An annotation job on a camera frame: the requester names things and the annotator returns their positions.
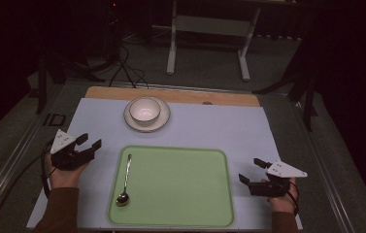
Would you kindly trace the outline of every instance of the gray floor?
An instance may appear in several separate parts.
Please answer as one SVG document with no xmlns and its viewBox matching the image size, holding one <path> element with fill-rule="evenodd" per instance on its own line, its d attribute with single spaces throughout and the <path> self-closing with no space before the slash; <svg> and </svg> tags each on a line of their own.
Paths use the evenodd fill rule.
<svg viewBox="0 0 366 233">
<path fill-rule="evenodd" d="M 299 44 L 286 39 L 276 42 L 263 38 L 253 40 L 247 55 L 252 81 L 244 83 L 235 50 L 193 46 L 184 40 L 183 35 L 177 49 L 176 73 L 167 76 L 166 40 L 156 38 L 151 45 L 124 43 L 129 50 L 128 64 L 144 70 L 151 88 L 207 88 L 246 93 L 278 81 Z M 7 178 L 12 177 L 12 181 L 38 156 L 42 145 L 58 128 L 66 130 L 69 127 L 77 104 L 88 87 L 108 85 L 115 70 L 116 67 L 98 75 L 107 80 L 105 83 L 87 82 L 70 73 L 70 80 L 65 85 L 50 83 L 49 104 L 42 115 L 35 115 L 36 99 L 26 97 L 0 121 L 0 172 L 7 161 L 14 165 L 9 166 L 14 167 L 13 176 L 13 173 L 0 173 L 0 181 L 5 179 L 0 190 L 8 189 Z M 35 81 L 35 78 L 36 74 L 29 79 Z M 120 72 L 114 85 L 123 85 L 125 81 L 124 73 Z M 309 173 L 308 178 L 299 180 L 303 232 L 366 232 L 366 187 L 322 104 L 321 96 L 316 95 L 318 116 L 312 118 L 314 131 L 310 133 L 302 124 L 301 109 L 284 97 L 288 89 L 286 86 L 258 98 L 269 119 L 282 160 Z M 46 114 L 65 115 L 67 121 L 62 127 L 45 126 Z M 25 224 L 41 190 L 39 176 L 37 161 L 24 173 L 5 202 L 0 212 L 0 232 L 29 232 Z"/>
</svg>

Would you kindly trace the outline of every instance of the silver spoon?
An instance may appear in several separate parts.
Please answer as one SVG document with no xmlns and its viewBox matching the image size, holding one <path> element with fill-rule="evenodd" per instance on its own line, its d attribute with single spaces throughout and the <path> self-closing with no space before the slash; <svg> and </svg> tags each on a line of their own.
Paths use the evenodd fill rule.
<svg viewBox="0 0 366 233">
<path fill-rule="evenodd" d="M 124 183 L 124 191 L 119 195 L 119 197 L 116 199 L 116 205 L 121 207 L 125 206 L 128 201 L 130 200 L 130 197 L 127 194 L 127 182 L 128 182 L 128 173 L 130 171 L 130 165 L 131 165 L 131 154 L 128 154 L 128 161 L 127 161 L 127 172 L 125 173 L 125 183 Z"/>
</svg>

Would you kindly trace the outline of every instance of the hand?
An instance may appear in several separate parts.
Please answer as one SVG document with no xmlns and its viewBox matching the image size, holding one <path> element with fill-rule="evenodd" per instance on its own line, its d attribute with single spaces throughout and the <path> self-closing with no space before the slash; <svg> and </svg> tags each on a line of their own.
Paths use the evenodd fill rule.
<svg viewBox="0 0 366 233">
<path fill-rule="evenodd" d="M 297 184 L 295 178 L 290 178 L 289 181 L 291 183 Z M 289 186 L 289 192 L 294 197 L 295 200 L 298 200 L 298 192 L 297 188 L 294 185 Z M 271 197 L 267 198 L 267 201 L 271 203 L 271 208 L 273 212 L 286 212 L 294 214 L 295 204 L 292 201 L 291 197 L 286 194 L 283 197 Z"/>
<path fill-rule="evenodd" d="M 84 165 L 78 167 L 74 171 L 61 171 L 51 165 L 51 154 L 47 154 L 47 161 L 49 164 L 50 171 L 50 183 L 51 189 L 58 187 L 78 187 L 80 175 L 88 165 L 85 163 Z"/>
</svg>

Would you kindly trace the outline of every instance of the white plate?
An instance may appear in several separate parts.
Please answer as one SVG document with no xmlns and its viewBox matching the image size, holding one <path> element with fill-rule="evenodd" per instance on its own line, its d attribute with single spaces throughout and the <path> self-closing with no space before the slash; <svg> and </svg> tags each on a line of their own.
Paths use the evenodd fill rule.
<svg viewBox="0 0 366 233">
<path fill-rule="evenodd" d="M 168 122 L 168 119 L 170 118 L 170 114 L 171 114 L 170 107 L 168 107 L 167 103 L 165 103 L 163 100 L 155 98 L 155 97 L 148 97 L 148 98 L 155 100 L 161 108 L 161 113 L 159 114 L 158 119 L 152 125 L 149 125 L 149 126 L 140 125 L 131 116 L 130 107 L 131 107 L 132 103 L 134 103 L 134 101 L 136 101 L 136 100 L 131 101 L 127 105 L 127 107 L 125 107 L 125 110 L 124 110 L 125 122 L 127 122 L 127 124 L 131 128 L 138 130 L 140 132 L 145 132 L 145 133 L 153 132 L 153 131 L 161 128 L 162 126 L 164 126 Z"/>
</svg>

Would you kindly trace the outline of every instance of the white bowl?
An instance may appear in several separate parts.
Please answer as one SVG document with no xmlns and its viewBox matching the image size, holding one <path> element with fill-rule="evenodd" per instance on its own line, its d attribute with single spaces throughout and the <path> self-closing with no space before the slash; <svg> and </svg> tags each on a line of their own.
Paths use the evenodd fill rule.
<svg viewBox="0 0 366 233">
<path fill-rule="evenodd" d="M 130 107 L 130 115 L 140 125 L 153 124 L 161 113 L 158 102 L 151 98 L 143 97 L 135 100 Z"/>
</svg>

